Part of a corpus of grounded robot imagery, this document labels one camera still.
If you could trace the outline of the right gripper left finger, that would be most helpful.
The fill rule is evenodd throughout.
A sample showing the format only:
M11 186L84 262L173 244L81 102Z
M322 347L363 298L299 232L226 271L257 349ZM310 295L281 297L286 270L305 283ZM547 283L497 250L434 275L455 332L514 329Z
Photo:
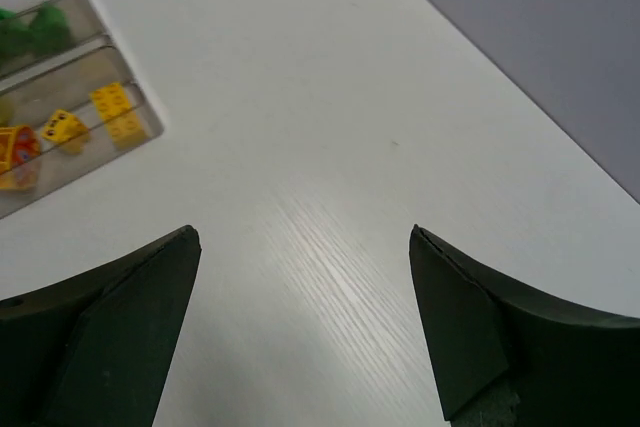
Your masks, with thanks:
M2 425L152 425L200 257L186 225L2 300Z

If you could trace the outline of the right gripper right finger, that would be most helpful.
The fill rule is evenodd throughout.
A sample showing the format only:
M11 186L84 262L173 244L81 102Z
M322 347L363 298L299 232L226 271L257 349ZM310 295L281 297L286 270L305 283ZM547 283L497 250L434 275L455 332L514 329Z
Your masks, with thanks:
M639 322L488 267L422 227L412 280L453 426L635 426Z

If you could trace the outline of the large orange lego brick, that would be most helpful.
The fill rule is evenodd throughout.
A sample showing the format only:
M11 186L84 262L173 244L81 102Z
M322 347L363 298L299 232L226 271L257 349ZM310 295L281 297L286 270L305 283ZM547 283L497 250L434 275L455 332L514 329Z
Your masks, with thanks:
M28 125L1 128L1 189L22 191L33 188L38 180L41 146Z

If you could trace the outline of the small orange lego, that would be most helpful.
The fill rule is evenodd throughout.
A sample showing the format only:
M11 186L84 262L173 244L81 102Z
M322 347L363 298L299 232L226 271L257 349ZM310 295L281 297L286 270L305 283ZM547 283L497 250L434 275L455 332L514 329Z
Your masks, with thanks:
M90 129L76 115L58 109L45 123L40 135L60 147L64 153L79 155L90 140Z

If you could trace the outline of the orange and green lego stack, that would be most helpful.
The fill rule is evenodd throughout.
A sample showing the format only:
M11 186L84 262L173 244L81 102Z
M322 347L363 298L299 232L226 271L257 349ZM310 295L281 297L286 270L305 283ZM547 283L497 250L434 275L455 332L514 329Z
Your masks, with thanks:
M98 115L118 150L144 143L148 135L134 111L124 88L118 82L108 84L89 94Z

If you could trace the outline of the green 2x4 lego brick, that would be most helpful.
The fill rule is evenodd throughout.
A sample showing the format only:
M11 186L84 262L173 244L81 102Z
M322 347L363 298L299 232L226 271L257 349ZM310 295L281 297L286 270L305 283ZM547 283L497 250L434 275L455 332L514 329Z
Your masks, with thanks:
M74 39L65 13L52 4L42 5L29 23L33 34L35 56L48 56L74 46Z

